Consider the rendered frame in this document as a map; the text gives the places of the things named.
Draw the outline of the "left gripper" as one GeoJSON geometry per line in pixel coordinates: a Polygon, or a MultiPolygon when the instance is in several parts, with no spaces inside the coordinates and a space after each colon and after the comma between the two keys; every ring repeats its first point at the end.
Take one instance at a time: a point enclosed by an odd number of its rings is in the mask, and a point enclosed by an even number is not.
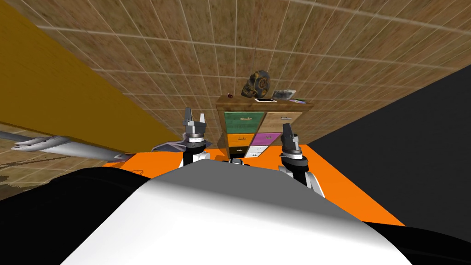
{"type": "Polygon", "coordinates": [[[207,128],[205,123],[205,114],[200,113],[199,121],[194,121],[192,116],[192,109],[185,108],[183,126],[185,127],[185,135],[188,138],[202,138],[207,128]]]}

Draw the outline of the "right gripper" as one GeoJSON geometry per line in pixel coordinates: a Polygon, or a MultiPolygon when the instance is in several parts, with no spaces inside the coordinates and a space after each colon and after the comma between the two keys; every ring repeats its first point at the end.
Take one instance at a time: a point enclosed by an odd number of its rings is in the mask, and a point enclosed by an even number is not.
{"type": "Polygon", "coordinates": [[[290,123],[283,124],[282,129],[282,156],[301,157],[303,154],[299,146],[299,138],[297,134],[293,133],[290,123]]]}

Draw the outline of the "wooden chest with coloured drawers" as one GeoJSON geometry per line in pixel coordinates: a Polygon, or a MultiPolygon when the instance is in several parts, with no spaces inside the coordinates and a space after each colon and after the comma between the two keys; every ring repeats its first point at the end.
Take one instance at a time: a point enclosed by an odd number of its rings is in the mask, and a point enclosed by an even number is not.
{"type": "Polygon", "coordinates": [[[257,158],[280,139],[283,124],[294,124],[313,108],[311,103],[269,97],[270,76],[255,71],[240,95],[216,101],[225,149],[230,159],[257,158]]]}

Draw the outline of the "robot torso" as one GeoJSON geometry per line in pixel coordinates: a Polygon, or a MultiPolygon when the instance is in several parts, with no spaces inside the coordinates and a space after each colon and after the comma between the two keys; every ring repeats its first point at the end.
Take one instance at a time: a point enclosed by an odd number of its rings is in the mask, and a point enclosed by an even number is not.
{"type": "Polygon", "coordinates": [[[154,177],[61,265],[411,265],[284,172],[203,159],[154,177]]]}

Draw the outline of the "grey metal bar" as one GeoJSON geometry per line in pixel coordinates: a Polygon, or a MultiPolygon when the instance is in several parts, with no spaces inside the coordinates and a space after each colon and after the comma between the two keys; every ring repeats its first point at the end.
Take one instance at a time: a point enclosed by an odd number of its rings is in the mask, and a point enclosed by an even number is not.
{"type": "Polygon", "coordinates": [[[12,150],[42,151],[66,156],[76,156],[87,159],[96,159],[106,162],[126,162],[134,154],[121,153],[88,144],[79,143],[63,136],[53,137],[26,137],[10,132],[0,131],[0,138],[16,141],[12,150]]]}

